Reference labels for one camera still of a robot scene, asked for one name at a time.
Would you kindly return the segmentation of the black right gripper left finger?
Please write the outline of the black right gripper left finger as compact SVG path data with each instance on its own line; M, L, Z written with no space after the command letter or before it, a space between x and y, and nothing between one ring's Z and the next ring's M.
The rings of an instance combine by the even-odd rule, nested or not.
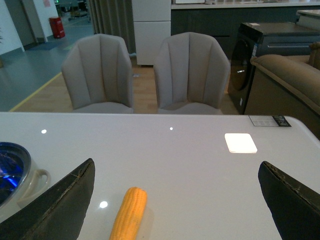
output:
M76 240L95 182L89 158L38 198L0 224L2 240Z

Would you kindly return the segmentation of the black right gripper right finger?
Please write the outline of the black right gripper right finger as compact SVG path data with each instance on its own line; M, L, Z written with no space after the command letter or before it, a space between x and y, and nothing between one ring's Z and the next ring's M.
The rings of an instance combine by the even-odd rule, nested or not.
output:
M258 170L263 198L283 240L320 238L320 194L267 161Z

